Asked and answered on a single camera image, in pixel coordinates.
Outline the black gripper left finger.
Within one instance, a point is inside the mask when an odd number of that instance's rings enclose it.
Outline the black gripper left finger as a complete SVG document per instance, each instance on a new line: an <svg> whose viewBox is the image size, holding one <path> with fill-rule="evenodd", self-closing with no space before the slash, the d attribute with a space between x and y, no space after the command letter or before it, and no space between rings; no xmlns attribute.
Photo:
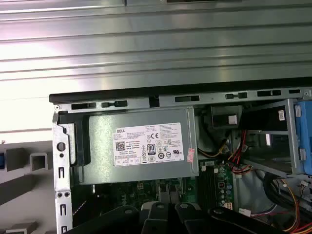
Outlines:
<svg viewBox="0 0 312 234"><path fill-rule="evenodd" d="M169 204L147 202L145 209L124 205L66 231L67 234L165 234Z"/></svg>

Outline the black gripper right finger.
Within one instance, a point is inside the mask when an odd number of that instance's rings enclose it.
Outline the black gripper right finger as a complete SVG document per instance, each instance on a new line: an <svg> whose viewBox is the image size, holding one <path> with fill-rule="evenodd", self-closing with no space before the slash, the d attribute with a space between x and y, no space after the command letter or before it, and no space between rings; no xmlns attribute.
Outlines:
<svg viewBox="0 0 312 234"><path fill-rule="evenodd" d="M203 211L192 203L178 203L175 211L184 234L284 234L266 223L225 207Z"/></svg>

